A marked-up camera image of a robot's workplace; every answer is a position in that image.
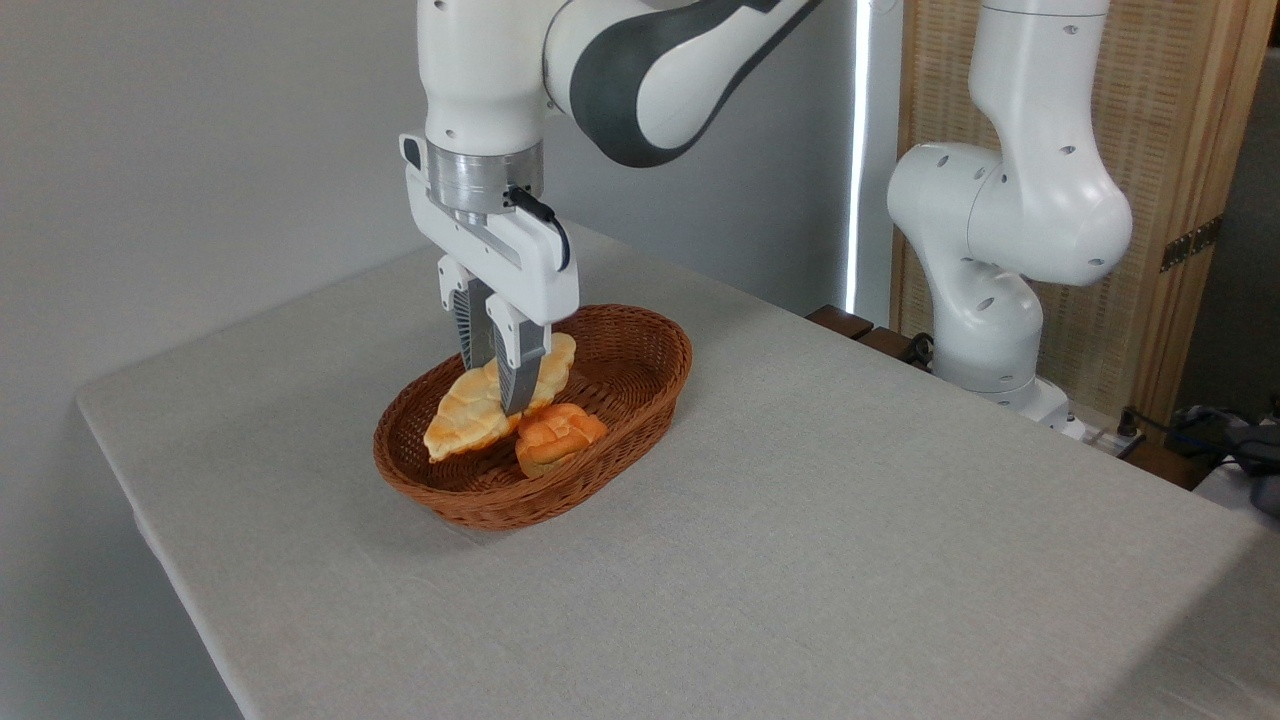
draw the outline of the pastry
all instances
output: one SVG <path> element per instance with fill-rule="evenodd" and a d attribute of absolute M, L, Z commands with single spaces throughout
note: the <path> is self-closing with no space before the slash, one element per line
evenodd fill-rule
<path fill-rule="evenodd" d="M 562 402 L 526 414 L 518 425 L 516 460 L 536 478 L 568 462 L 580 450 L 604 437 L 608 428 L 577 405 Z"/>
<path fill-rule="evenodd" d="M 538 384 L 534 387 L 529 409 L 511 416 L 502 410 L 497 359 L 483 368 L 462 373 L 440 400 L 435 418 L 422 436 L 431 462 L 439 462 L 468 450 L 489 447 L 511 434 L 522 415 L 550 405 L 556 393 L 564 389 L 564 384 L 568 383 L 568 369 L 573 365 L 576 350 L 577 343 L 572 337 L 552 333 L 552 348 L 538 368 Z"/>

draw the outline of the gray wall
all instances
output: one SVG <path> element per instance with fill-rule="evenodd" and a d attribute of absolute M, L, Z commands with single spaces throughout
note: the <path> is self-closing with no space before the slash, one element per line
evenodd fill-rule
<path fill-rule="evenodd" d="M 849 5 L 671 167 L 554 124 L 547 199 L 785 307 L 838 302 Z M 396 154 L 413 4 L 24 0 L 0 47 L 0 717 L 234 717 L 72 397 L 425 242 Z"/>

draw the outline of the brass hinge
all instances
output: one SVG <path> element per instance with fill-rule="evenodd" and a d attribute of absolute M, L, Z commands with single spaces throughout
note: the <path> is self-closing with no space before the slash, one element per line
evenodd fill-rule
<path fill-rule="evenodd" d="M 1192 232 L 1165 246 L 1165 258 L 1160 261 L 1160 272 L 1181 265 L 1188 258 L 1199 255 L 1206 247 L 1217 242 L 1222 231 L 1222 215 L 1213 218 Z"/>

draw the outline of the wicker basket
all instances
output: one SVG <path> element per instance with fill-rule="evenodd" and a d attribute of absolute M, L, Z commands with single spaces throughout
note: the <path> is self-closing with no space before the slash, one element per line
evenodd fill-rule
<path fill-rule="evenodd" d="M 557 323 L 577 352 L 556 402 L 598 415 L 609 433 L 564 465 L 529 479 L 508 437 L 479 452 L 428 461 L 422 433 L 462 374 L 460 356 L 413 380 L 387 407 L 374 433 L 374 460 L 392 487 L 451 523 L 509 530 L 568 511 L 649 451 L 671 427 L 692 365 L 680 325 L 643 307 L 591 305 Z"/>

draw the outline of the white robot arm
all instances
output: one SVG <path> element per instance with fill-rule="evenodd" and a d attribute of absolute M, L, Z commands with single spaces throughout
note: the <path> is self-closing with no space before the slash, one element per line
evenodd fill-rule
<path fill-rule="evenodd" d="M 1020 275 L 1091 284 L 1129 245 L 1129 202 L 1091 122 L 1107 5 L 983 0 L 969 92 L 1004 155 L 920 145 L 888 191 L 933 296 L 934 374 L 1064 432 L 1066 396 L 1036 377 L 1043 314 Z"/>
<path fill-rule="evenodd" d="M 817 1 L 419 0 L 428 114 L 422 137 L 401 136 L 410 204 L 447 254 L 463 361 L 497 356 L 509 414 L 529 405 L 550 324 L 579 305 L 570 238 L 536 200 L 548 111 L 618 163 L 667 163 Z"/>

